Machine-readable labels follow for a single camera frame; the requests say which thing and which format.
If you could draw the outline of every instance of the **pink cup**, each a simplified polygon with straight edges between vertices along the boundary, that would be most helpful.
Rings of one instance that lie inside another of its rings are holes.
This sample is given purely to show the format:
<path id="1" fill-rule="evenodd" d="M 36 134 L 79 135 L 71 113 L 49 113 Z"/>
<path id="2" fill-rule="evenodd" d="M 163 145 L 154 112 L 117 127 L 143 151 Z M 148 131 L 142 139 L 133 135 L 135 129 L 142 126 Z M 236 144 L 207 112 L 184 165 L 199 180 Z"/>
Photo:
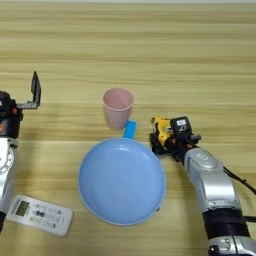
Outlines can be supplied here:
<path id="1" fill-rule="evenodd" d="M 112 88 L 103 95 L 104 112 L 108 126 L 113 130 L 122 130 L 131 113 L 133 95 L 126 89 Z"/>

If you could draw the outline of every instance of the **black cable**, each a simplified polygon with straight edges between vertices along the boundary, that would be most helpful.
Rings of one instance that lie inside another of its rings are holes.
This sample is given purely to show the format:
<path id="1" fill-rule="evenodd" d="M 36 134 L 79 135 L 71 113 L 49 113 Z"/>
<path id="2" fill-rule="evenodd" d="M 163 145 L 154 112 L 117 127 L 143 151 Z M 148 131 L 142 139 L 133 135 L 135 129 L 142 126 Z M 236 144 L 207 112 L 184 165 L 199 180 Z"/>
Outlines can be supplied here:
<path id="1" fill-rule="evenodd" d="M 256 189 L 247 182 L 246 179 L 241 179 L 239 176 L 237 176 L 236 174 L 234 174 L 233 172 L 231 172 L 227 167 L 224 166 L 224 172 L 232 179 L 235 179 L 239 182 L 241 182 L 243 185 L 245 185 L 248 189 L 251 190 L 251 192 L 256 195 Z"/>
<path id="2" fill-rule="evenodd" d="M 224 166 L 224 172 L 232 179 L 235 179 L 239 182 L 241 182 L 243 185 L 245 185 L 248 189 L 252 191 L 254 195 L 256 195 L 256 189 L 247 182 L 246 179 L 241 179 L 239 176 L 231 172 L 227 167 Z M 244 216 L 245 221 L 247 222 L 253 222 L 256 223 L 256 217 L 255 216 Z"/>

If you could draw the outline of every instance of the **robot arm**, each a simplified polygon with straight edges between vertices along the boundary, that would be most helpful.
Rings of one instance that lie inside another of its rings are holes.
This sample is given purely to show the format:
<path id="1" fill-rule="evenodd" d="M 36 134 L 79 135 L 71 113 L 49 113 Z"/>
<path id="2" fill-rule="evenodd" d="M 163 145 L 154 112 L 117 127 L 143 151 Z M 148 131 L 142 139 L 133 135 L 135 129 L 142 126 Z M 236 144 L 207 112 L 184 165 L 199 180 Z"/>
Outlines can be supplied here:
<path id="1" fill-rule="evenodd" d="M 232 181 L 220 161 L 196 146 L 201 136 L 192 133 L 188 118 L 156 118 L 153 124 L 153 152 L 172 155 L 182 162 L 195 188 L 209 240 L 209 256 L 256 256 L 256 242 L 250 238 Z"/>
<path id="2" fill-rule="evenodd" d="M 0 91 L 0 233 L 13 195 L 13 177 L 18 168 L 17 138 L 23 109 L 36 109 L 40 105 L 41 86 L 34 72 L 31 91 L 33 101 L 16 104 L 6 92 Z"/>

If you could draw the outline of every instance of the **blue bowl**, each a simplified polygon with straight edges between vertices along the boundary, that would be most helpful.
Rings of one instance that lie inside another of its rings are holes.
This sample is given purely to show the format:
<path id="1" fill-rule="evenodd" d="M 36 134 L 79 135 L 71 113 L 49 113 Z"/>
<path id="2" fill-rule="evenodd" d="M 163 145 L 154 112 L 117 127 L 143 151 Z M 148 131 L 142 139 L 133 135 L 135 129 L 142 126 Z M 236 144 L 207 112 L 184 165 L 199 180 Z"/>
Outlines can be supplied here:
<path id="1" fill-rule="evenodd" d="M 78 180 L 81 197 L 98 218 L 116 225 L 149 219 L 162 204 L 164 170 L 157 157 L 131 139 L 110 139 L 84 158 Z"/>

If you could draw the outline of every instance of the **blue handle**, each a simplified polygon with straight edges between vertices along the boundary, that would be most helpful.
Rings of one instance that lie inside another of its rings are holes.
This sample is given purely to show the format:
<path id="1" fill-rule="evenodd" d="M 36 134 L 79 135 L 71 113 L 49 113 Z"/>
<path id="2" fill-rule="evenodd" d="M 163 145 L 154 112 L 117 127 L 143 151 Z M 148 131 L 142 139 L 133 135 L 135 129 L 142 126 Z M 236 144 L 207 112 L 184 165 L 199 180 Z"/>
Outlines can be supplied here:
<path id="1" fill-rule="evenodd" d="M 136 127 L 137 123 L 135 121 L 128 121 L 124 130 L 124 138 L 133 139 Z"/>

